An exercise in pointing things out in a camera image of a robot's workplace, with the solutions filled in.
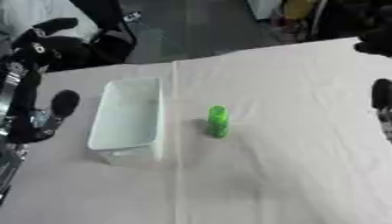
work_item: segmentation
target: robotic hand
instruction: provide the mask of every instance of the robotic hand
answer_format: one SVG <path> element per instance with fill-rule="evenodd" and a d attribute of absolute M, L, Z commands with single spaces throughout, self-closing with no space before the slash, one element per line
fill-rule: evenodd
<path fill-rule="evenodd" d="M 50 37 L 53 33 L 75 27 L 76 18 L 56 18 L 36 24 L 12 44 L 13 53 L 0 64 L 0 136 L 6 143 L 28 144 L 54 135 L 62 120 L 70 116 L 79 96 L 61 91 L 52 100 L 49 111 L 34 108 L 42 74 L 66 58 L 83 58 L 86 51 L 78 38 Z"/>

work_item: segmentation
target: white tablecloth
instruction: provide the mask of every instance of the white tablecloth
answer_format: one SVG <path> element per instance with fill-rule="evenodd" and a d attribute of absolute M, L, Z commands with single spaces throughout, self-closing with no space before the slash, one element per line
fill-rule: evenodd
<path fill-rule="evenodd" d="M 392 223 L 392 145 L 370 107 L 392 60 L 354 42 L 49 75 L 42 102 L 70 88 L 82 103 L 55 138 L 31 147 L 0 223 Z M 146 76 L 164 81 L 165 157 L 104 164 L 86 150 L 103 86 Z M 217 104 L 231 113 L 220 140 L 202 134 Z"/>

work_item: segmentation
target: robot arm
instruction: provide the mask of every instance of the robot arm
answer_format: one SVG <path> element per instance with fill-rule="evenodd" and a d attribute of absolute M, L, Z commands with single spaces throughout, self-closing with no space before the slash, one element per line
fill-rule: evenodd
<path fill-rule="evenodd" d="M 63 54 L 73 53 L 74 58 L 84 55 L 85 48 L 79 39 L 49 36 L 76 25 L 75 18 L 57 18 L 34 25 L 12 44 L 13 54 L 3 59 L 0 65 L 0 125 L 4 125 L 0 133 L 4 134 L 7 143 L 34 143 L 54 135 L 48 124 L 46 130 L 42 130 L 41 126 L 45 124 L 42 116 L 47 115 L 42 114 L 44 111 L 40 114 L 34 107 L 37 88 L 42 73 L 58 61 L 64 61 Z M 52 110 L 46 113 L 53 112 L 60 123 L 60 117 L 69 116 L 69 113 L 63 115 L 63 111 L 73 111 L 78 102 L 79 96 L 75 92 L 63 91 L 53 99 Z"/>
<path fill-rule="evenodd" d="M 25 159 L 25 144 L 54 136 L 79 103 L 72 90 L 58 92 L 49 109 L 35 108 L 42 73 L 67 57 L 82 59 L 86 48 L 77 38 L 50 37 L 77 25 L 75 18 L 58 18 L 34 25 L 12 44 L 12 54 L 0 60 L 0 205 Z"/>

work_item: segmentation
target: white plastic container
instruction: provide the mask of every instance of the white plastic container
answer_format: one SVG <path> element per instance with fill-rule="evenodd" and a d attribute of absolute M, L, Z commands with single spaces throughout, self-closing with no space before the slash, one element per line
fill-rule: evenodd
<path fill-rule="evenodd" d="M 88 148 L 112 165 L 163 154 L 164 102 L 159 79 L 114 80 L 104 89 Z"/>

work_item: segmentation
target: black chair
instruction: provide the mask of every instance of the black chair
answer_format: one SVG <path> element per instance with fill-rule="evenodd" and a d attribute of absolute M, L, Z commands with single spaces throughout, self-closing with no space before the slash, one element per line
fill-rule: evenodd
<path fill-rule="evenodd" d="M 123 19 L 118 0 L 69 0 L 101 29 L 90 41 L 86 67 L 122 64 L 137 45 L 137 37 Z"/>

